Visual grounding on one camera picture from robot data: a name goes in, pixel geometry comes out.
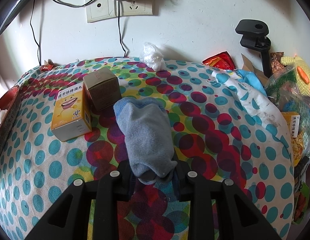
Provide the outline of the red snack packet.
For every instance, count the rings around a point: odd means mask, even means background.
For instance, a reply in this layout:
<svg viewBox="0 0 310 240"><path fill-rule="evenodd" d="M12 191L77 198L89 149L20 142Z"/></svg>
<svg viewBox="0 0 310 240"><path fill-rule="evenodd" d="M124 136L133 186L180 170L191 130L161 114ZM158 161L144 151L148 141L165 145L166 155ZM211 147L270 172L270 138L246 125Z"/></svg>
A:
<svg viewBox="0 0 310 240"><path fill-rule="evenodd" d="M236 66L233 59L227 51L211 56L205 59L203 64L223 70L235 70Z"/></svg>

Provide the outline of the yellow medicine box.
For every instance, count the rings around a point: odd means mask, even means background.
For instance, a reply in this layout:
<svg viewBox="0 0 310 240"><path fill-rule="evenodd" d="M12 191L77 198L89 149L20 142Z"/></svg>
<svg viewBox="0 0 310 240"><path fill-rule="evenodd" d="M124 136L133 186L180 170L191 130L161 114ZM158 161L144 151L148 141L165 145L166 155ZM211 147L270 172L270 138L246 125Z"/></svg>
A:
<svg viewBox="0 0 310 240"><path fill-rule="evenodd" d="M81 82L60 90L51 121L53 135L65 142L91 131L90 108L84 84Z"/></svg>

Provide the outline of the black clamp stand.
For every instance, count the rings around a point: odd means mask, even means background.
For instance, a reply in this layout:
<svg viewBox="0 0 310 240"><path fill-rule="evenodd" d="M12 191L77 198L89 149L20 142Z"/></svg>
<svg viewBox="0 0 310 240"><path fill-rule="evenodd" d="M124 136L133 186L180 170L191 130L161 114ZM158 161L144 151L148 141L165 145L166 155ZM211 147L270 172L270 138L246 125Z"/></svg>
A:
<svg viewBox="0 0 310 240"><path fill-rule="evenodd" d="M260 53L263 74L271 77L271 41L267 37L269 34L268 25L260 20L243 19L235 28L237 34L242 35L241 46Z"/></svg>

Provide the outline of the red round tray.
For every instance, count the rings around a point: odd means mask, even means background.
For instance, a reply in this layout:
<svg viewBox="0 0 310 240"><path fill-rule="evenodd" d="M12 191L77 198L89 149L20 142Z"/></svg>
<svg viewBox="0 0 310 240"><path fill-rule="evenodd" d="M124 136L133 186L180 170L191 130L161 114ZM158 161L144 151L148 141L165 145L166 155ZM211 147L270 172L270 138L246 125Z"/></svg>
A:
<svg viewBox="0 0 310 240"><path fill-rule="evenodd" d="M0 98L0 109L7 110L7 114L3 120L3 123L0 125L0 156L7 141L8 135L16 120L20 105L21 93L19 86L12 87Z"/></svg>

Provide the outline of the white wall socket plate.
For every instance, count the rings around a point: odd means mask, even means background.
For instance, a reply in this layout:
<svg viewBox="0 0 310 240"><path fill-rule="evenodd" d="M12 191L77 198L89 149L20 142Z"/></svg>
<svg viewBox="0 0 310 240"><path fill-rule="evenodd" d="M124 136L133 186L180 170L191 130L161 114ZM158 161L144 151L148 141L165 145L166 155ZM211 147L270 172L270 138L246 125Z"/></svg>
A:
<svg viewBox="0 0 310 240"><path fill-rule="evenodd" d="M154 0L95 0L85 7L88 23L118 16L153 15Z"/></svg>

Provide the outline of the crumpled white plastic bag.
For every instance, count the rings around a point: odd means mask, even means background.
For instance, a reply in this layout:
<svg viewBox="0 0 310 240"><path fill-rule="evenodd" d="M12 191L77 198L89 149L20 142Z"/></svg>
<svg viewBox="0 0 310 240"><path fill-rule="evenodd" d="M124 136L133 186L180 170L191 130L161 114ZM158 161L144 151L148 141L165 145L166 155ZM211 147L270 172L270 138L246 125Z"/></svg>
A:
<svg viewBox="0 0 310 240"><path fill-rule="evenodd" d="M158 48L154 44L150 42L145 42L143 44L143 49L140 53L139 58L142 63L147 65L155 72L163 71L166 68L166 64L162 53L158 50Z"/></svg>

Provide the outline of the clear bag of yarn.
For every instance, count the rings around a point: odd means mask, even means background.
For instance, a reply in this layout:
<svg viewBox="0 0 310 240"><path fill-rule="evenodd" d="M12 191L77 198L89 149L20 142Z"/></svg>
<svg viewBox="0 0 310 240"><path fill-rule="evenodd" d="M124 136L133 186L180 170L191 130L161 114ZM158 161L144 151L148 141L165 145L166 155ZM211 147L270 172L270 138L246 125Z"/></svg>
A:
<svg viewBox="0 0 310 240"><path fill-rule="evenodd" d="M310 96L301 94L298 87L297 68L289 65L273 74L266 82L265 91L281 112L296 112L300 115L299 132L310 140Z"/></svg>

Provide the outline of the small red candy wrapper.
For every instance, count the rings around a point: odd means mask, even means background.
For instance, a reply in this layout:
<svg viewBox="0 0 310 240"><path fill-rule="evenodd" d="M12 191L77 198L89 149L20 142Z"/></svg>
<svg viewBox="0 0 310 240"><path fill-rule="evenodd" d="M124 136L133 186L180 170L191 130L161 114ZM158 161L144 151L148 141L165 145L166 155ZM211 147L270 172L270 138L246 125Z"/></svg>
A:
<svg viewBox="0 0 310 240"><path fill-rule="evenodd" d="M51 71L54 68L54 63L51 60L44 61L44 64L41 65L40 70L42 72Z"/></svg>

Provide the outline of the blue grey sock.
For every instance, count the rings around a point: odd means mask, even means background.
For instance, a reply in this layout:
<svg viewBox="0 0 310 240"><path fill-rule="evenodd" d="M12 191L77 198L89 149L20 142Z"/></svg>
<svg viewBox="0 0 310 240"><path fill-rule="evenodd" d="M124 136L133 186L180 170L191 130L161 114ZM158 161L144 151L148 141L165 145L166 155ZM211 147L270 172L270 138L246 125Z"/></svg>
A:
<svg viewBox="0 0 310 240"><path fill-rule="evenodd" d="M163 104L155 98L125 97L115 103L114 113L136 178L146 185L170 181L177 162Z"/></svg>

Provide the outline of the yellow knitted duck toy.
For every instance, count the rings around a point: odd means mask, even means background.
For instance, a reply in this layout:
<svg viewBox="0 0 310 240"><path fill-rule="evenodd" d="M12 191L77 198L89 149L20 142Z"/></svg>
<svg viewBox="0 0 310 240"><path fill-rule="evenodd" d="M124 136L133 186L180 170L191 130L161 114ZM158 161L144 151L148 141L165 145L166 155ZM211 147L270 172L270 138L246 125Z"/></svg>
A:
<svg viewBox="0 0 310 240"><path fill-rule="evenodd" d="M283 56L280 63L283 66L293 66L299 93L303 96L310 96L310 67L308 64L299 56Z"/></svg>

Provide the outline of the brown cardboard box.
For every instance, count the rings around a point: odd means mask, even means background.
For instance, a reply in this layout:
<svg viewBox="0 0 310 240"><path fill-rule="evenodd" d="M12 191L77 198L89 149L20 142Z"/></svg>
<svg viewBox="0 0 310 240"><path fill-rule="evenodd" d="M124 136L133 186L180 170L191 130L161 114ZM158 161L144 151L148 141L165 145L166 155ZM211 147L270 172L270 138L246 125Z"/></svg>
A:
<svg viewBox="0 0 310 240"><path fill-rule="evenodd" d="M117 76L102 67L83 77L86 94L97 111L115 104L122 98Z"/></svg>

